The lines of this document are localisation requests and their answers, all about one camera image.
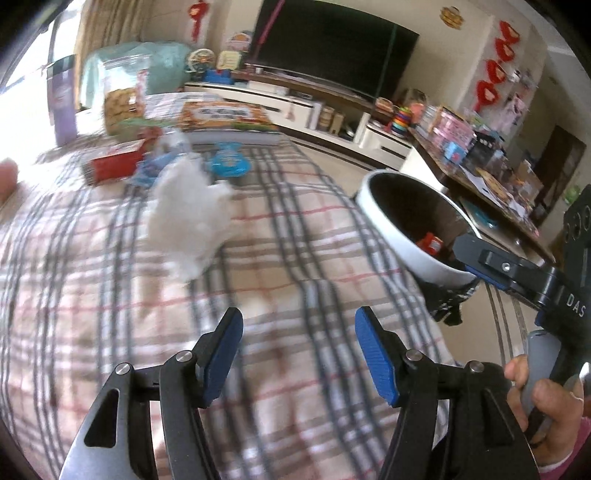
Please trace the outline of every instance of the red box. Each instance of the red box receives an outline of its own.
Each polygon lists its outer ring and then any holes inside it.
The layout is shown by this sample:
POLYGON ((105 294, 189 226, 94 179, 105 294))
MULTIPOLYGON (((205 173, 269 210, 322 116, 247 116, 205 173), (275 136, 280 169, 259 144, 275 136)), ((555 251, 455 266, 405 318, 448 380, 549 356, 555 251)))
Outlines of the red box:
POLYGON ((86 183, 96 185, 104 180, 131 177, 144 158, 145 143, 146 140, 136 140, 89 150, 82 165, 86 183))

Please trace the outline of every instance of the door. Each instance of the door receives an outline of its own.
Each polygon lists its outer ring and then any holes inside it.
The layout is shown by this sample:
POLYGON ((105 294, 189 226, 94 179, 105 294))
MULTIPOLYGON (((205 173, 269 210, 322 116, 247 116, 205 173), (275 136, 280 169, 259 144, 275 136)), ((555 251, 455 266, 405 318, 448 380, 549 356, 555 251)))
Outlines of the door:
POLYGON ((544 187, 536 198, 532 219, 541 224, 554 207, 585 152, 581 140, 556 125, 540 160, 535 164, 534 173, 544 187))

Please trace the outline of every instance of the plaid blanket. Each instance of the plaid blanket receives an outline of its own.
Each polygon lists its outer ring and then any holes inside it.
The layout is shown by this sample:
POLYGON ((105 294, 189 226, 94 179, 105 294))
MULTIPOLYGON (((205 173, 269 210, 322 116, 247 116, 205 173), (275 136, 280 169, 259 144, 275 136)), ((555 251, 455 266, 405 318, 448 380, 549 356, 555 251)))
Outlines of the plaid blanket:
MULTIPOLYGON (((174 116, 189 96, 154 96, 148 114, 174 116)), ((222 478, 375 478, 397 411, 374 389, 355 310, 371 306, 409 348, 452 359, 413 278, 360 210, 287 137, 247 148, 254 174, 236 188, 238 233, 182 284, 138 241, 145 192, 85 186, 84 147, 104 141, 47 154, 0 209, 0 408, 39 475, 59 476, 115 365, 163 363, 237 306, 241 347, 221 398, 201 412, 222 478)), ((442 405, 437 438, 446 414, 442 405)))

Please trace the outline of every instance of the black tv screen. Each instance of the black tv screen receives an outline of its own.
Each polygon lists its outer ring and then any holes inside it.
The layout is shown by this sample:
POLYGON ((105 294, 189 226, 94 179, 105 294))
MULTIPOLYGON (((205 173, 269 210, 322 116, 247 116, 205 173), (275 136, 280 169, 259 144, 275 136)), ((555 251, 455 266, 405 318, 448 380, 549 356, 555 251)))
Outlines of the black tv screen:
POLYGON ((393 96, 418 34, 320 0, 285 0, 280 10, 279 3, 262 4, 247 63, 329 80, 372 98, 393 96))

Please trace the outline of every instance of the metal screw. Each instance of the metal screw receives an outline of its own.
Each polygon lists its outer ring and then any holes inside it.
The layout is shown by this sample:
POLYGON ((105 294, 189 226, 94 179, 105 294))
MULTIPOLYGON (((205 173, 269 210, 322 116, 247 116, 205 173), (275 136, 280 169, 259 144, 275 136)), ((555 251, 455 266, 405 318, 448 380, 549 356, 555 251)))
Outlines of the metal screw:
POLYGON ((119 364, 115 367, 115 373, 117 375, 125 375, 129 370, 131 370, 130 364, 119 364))
POLYGON ((176 354, 177 362, 188 362, 193 358, 193 354, 189 350, 182 350, 176 354))
POLYGON ((484 371, 484 365, 482 365, 479 361, 474 360, 470 362, 470 370, 476 374, 481 374, 484 371))
POLYGON ((407 350, 406 357, 411 362, 418 362, 421 358, 423 358, 423 354, 421 352, 419 352, 418 350, 410 349, 410 350, 407 350))

